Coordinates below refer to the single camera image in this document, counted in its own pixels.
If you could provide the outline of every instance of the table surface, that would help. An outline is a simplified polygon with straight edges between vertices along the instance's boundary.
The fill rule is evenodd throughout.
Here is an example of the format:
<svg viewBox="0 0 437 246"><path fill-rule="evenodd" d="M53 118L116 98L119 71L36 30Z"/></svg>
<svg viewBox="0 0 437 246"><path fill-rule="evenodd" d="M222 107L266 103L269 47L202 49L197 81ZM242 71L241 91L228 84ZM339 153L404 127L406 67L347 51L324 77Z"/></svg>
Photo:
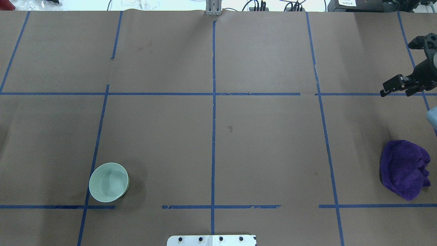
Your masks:
<svg viewBox="0 0 437 246"><path fill-rule="evenodd" d="M263 246L437 242L430 91L381 98L425 59L437 16L203 11L1 12L0 244ZM379 181L387 141L424 147L432 186ZM123 165L104 204L92 171Z"/></svg>

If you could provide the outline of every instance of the light green bowl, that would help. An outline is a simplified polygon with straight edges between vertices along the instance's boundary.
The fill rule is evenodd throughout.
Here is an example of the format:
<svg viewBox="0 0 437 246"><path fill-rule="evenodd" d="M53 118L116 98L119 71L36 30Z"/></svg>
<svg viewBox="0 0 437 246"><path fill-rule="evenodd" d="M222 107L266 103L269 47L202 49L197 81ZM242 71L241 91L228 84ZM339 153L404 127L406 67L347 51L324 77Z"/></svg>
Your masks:
<svg viewBox="0 0 437 246"><path fill-rule="evenodd" d="M90 178L91 196L99 202L112 202L126 193L128 172L122 165L110 162L98 167Z"/></svg>

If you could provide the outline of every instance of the towel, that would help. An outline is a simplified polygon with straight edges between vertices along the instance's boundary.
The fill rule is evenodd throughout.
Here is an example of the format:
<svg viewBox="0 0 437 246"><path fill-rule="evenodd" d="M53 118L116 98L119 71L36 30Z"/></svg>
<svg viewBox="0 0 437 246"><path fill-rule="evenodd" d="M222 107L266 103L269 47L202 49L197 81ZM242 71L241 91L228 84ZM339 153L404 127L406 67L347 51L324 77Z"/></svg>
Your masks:
<svg viewBox="0 0 437 246"><path fill-rule="evenodd" d="M389 141L382 152L382 184L405 200L416 198L422 187L431 186L425 169L431 161L428 152L406 140Z"/></svg>

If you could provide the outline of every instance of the cable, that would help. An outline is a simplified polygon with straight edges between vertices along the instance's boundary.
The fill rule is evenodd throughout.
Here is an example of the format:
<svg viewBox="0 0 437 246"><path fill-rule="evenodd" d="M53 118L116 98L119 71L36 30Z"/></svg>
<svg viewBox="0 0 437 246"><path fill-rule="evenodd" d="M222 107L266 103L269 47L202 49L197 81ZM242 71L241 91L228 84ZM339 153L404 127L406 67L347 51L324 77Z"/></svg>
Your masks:
<svg viewBox="0 0 437 246"><path fill-rule="evenodd" d="M108 8L106 9L106 11L108 11L108 10L109 10L109 5L111 4L111 2L112 2L112 0L109 0L109 3L108 3Z"/></svg>
<svg viewBox="0 0 437 246"><path fill-rule="evenodd" d="M260 3L258 2L258 0L250 0L249 2L247 2L247 3L244 5L242 11L244 11L244 9L246 8L246 6L247 6L250 2L252 2L252 1L255 1L255 7L254 7L254 10L257 8L257 6L258 6L258 8L260 7Z"/></svg>
<svg viewBox="0 0 437 246"><path fill-rule="evenodd" d="M284 8L284 12L300 12L303 10L303 6L302 3L305 2L306 0L304 0L303 2L299 2L299 1L295 1L295 2L291 2L291 1L286 1L286 0L280 0L283 2L287 2L287 4L285 5Z"/></svg>

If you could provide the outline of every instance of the blue tape line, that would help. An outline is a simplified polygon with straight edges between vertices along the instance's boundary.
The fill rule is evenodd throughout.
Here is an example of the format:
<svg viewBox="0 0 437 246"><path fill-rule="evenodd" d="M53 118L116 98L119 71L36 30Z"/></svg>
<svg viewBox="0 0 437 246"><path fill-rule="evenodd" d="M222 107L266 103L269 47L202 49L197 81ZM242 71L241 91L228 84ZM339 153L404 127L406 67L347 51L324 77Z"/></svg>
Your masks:
<svg viewBox="0 0 437 246"><path fill-rule="evenodd" d="M29 16L30 16L30 11L28 11L28 13L26 15L26 18L25 18L24 23L23 23L23 27L21 28L20 35L18 36L18 39L17 39L17 43L15 44L14 51L12 52L12 56L10 57L9 64L7 66L7 69L6 69L6 73L4 74L4 77L3 77L3 82L1 83L1 86L0 86L0 92L3 91L3 87L4 87L4 84L6 83L7 75L9 74L10 67L11 67L12 62L14 60L15 53L17 52L18 45L20 44L21 37L23 36L24 29L26 28L26 24L27 24L27 21L29 19Z"/></svg>
<svg viewBox="0 0 437 246"><path fill-rule="evenodd" d="M162 206L163 209L211 209L211 205L170 205Z"/></svg>
<svg viewBox="0 0 437 246"><path fill-rule="evenodd" d="M83 205L0 205L12 209L83 209Z"/></svg>
<svg viewBox="0 0 437 246"><path fill-rule="evenodd" d="M216 209L248 209L248 208L259 208L259 209L276 209L280 205L215 205Z"/></svg>
<svg viewBox="0 0 437 246"><path fill-rule="evenodd" d="M108 100L108 93L109 93L109 85L106 86L105 98L103 100L102 114L100 115L99 130L97 131L96 146L94 147L94 156L93 156L93 163L91 164L90 177L93 174L94 167L96 165L97 151L99 149L100 135L102 133L103 118L104 118L104 115L105 115L106 102ZM87 189L87 196L85 197L85 206L84 206L84 209L83 209L82 222L80 224L79 238L77 240L77 246L80 246L80 244L82 242L83 228L85 227L85 219L87 217L87 209L88 209L88 201L89 201L89 199L90 199L90 189Z"/></svg>
<svg viewBox="0 0 437 246"><path fill-rule="evenodd" d="M326 151L328 153L329 168L331 171L332 190L334 193L335 204L338 205L337 189L336 189L335 177L334 177L334 168L332 166L331 150L329 148L328 131L326 129L325 113L323 110L323 102L322 102L322 96L321 96L321 91L320 91L319 76L317 75L317 70L316 70L316 56L314 54L314 46L312 43L311 27L309 24L308 12L306 12L306 22L307 22L307 26L308 26L309 44L311 46L312 63L314 66L314 75L316 77L316 82L317 82L317 95L319 97L320 113L322 115L322 123L323 123L323 132L325 134ZM337 214L338 231L339 231L339 235L340 235L340 243L341 243L341 246L344 246L343 228L341 226L341 218L340 218L340 209L339 208L336 208L336 214Z"/></svg>
<svg viewBox="0 0 437 246"><path fill-rule="evenodd" d="M219 92L217 93L217 96L300 96L300 93L245 93L245 92Z"/></svg>
<svg viewBox="0 0 437 246"><path fill-rule="evenodd" d="M319 208L437 207L437 204L321 204Z"/></svg>
<svg viewBox="0 0 437 246"><path fill-rule="evenodd" d="M379 93L320 93L322 96L381 96ZM388 96L407 96L403 93L391 93Z"/></svg>
<svg viewBox="0 0 437 246"><path fill-rule="evenodd" d="M401 26L402 36L404 37L405 47L407 48L408 55L410 56L411 64L413 65L413 68L415 68L416 65L414 64L414 59L413 56L411 55L411 51L408 48L408 41L407 41L407 37L405 36L404 25L402 24L401 12L399 11L398 11L398 20L399 20L399 25Z"/></svg>
<svg viewBox="0 0 437 246"><path fill-rule="evenodd" d="M211 150L211 235L215 233L215 23L212 22L212 150Z"/></svg>
<svg viewBox="0 0 437 246"><path fill-rule="evenodd" d="M163 209L276 209L280 205L170 205L162 206Z"/></svg>
<svg viewBox="0 0 437 246"><path fill-rule="evenodd" d="M115 58L115 51L117 50L118 34L120 33L120 26L121 26L121 18L122 17L123 17L123 11L120 11L120 17L118 18L117 34L115 35L114 50L112 51L111 59Z"/></svg>
<svg viewBox="0 0 437 246"><path fill-rule="evenodd" d="M104 92L1 92L0 95L105 95Z"/></svg>
<svg viewBox="0 0 437 246"><path fill-rule="evenodd" d="M0 205L0 209L83 209L83 205ZM115 206L88 206L88 209L115 209Z"/></svg>
<svg viewBox="0 0 437 246"><path fill-rule="evenodd" d="M197 92L110 92L109 95L157 95L157 96L212 96L212 93Z"/></svg>

